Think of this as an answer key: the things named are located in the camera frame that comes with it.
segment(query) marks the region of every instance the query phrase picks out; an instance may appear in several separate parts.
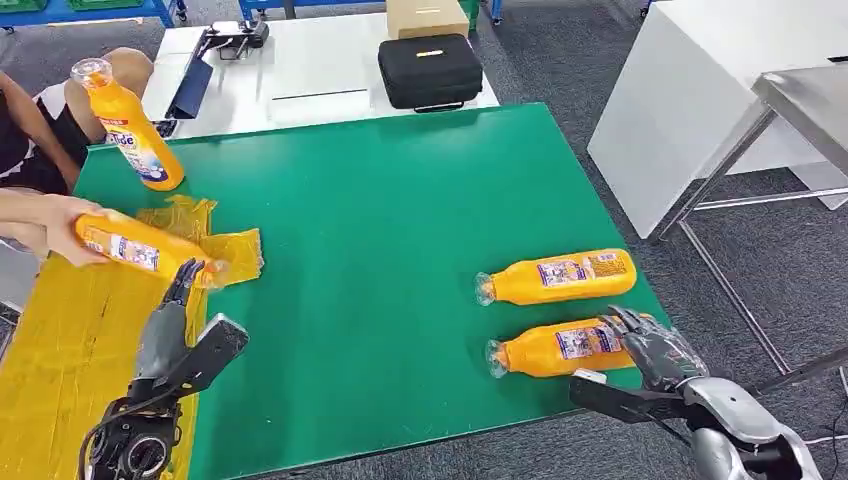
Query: plastic bottle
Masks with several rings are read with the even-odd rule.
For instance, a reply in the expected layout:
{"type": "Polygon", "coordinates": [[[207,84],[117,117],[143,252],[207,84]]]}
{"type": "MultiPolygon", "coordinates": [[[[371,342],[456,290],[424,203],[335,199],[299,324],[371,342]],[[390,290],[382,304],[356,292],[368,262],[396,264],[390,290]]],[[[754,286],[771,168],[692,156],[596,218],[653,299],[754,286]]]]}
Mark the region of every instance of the plastic bottle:
{"type": "Polygon", "coordinates": [[[74,230],[83,244],[112,260],[174,279],[180,266],[194,258],[206,263],[195,279],[201,288],[222,287],[227,263],[210,258],[194,243],[139,222],[120,212],[106,210],[104,215],[81,215],[74,230]]]}
{"type": "Polygon", "coordinates": [[[508,342],[490,340],[486,360],[495,378],[507,372],[552,377],[578,368],[600,371],[634,365],[612,329],[597,318],[531,328],[508,342]]]}
{"type": "Polygon", "coordinates": [[[619,295],[636,283],[636,266],[619,248],[514,263],[506,270],[477,274],[477,300],[516,305],[619,295]]]}
{"type": "Polygon", "coordinates": [[[185,173],[156,128],[144,115],[141,101],[112,77],[112,66],[102,58],[80,60],[71,77],[85,87],[91,110],[148,188],[177,188],[185,173]]]}

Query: robotic arm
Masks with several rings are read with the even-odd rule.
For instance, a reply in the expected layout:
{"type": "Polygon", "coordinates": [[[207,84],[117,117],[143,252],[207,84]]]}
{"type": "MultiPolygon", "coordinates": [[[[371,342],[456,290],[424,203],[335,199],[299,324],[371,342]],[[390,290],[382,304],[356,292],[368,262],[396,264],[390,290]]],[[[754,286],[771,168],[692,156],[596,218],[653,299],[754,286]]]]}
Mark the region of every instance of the robotic arm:
{"type": "Polygon", "coordinates": [[[627,423],[652,421],[690,445],[705,480],[821,480],[804,441],[775,419],[744,388],[710,377],[700,357],[674,329],[649,315],[611,307],[602,320],[613,329],[637,367],[643,390],[624,390],[595,380],[592,372],[571,377],[578,406],[627,423]],[[683,418],[691,441],[662,422],[683,418]]]}
{"type": "Polygon", "coordinates": [[[135,376],[110,403],[80,448],[78,480],[156,480],[180,441],[179,399],[205,390],[248,342],[247,332],[218,314],[188,348],[186,304],[203,262],[182,265],[141,335],[135,376]],[[86,450],[91,443],[86,474],[86,450]]]}

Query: cardboard box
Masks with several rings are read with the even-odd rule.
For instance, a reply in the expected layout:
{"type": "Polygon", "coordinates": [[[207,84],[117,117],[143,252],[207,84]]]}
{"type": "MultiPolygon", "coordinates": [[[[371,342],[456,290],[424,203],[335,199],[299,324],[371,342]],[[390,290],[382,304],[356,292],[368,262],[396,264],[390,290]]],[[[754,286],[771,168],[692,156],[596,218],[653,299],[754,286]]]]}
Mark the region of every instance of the cardboard box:
{"type": "Polygon", "coordinates": [[[468,36],[468,17],[457,0],[386,0],[389,38],[468,36]]]}

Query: gray carpet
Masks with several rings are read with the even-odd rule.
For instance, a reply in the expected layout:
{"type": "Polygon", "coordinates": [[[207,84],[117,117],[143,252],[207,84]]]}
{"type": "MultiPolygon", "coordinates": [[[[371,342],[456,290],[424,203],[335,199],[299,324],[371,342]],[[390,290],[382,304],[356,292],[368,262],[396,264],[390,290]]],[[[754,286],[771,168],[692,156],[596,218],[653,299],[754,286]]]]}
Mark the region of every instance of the gray carpet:
{"type": "MultiPolygon", "coordinates": [[[[189,22],[238,18],[234,0],[188,0],[189,22]]],[[[473,38],[504,104],[548,104],[589,178],[625,236],[669,316],[714,372],[740,383],[775,374],[768,358],[680,232],[668,242],[638,239],[586,153],[586,145],[638,32],[639,0],[507,0],[504,23],[481,13],[473,38]]],[[[301,17],[378,11],[380,5],[301,8],[301,17]]],[[[282,18],[281,11],[270,12],[282,18]]],[[[121,45],[153,55],[158,20],[62,28],[22,28],[0,35],[0,69],[30,91],[55,83],[74,60],[121,45]]],[[[715,196],[801,189],[788,171],[727,179],[715,196]]],[[[817,200],[699,213],[691,220],[728,277],[762,320],[787,360],[797,365],[843,344],[848,271],[841,248],[848,210],[817,200]]],[[[829,435],[845,393],[831,372],[766,397],[775,416],[806,439],[829,435]]],[[[848,463],[848,441],[838,444],[848,463]]],[[[825,478],[835,457],[812,447],[825,478]]],[[[841,467],[837,478],[848,478],[841,467]]],[[[461,438],[386,455],[267,478],[302,479],[687,479],[685,449],[650,425],[629,426],[579,415],[461,438]]]]}

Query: yellow plastic bag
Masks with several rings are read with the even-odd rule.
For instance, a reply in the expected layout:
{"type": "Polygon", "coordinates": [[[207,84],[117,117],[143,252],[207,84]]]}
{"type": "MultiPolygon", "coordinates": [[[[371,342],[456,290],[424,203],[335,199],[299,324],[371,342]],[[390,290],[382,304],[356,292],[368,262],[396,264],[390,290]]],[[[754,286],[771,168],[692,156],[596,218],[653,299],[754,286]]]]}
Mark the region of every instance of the yellow plastic bag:
{"type": "MultiPolygon", "coordinates": [[[[215,202],[177,195],[137,218],[197,242],[230,263],[228,283],[258,278],[259,231],[209,236],[215,202]]],[[[106,406],[126,394],[147,317],[168,282],[109,263],[74,268],[51,255],[0,363],[0,478],[70,480],[85,433],[106,406]]],[[[187,307],[186,342],[206,321],[206,291],[187,307]]],[[[163,478],[188,478],[197,396],[181,401],[180,444],[163,478]]]]}

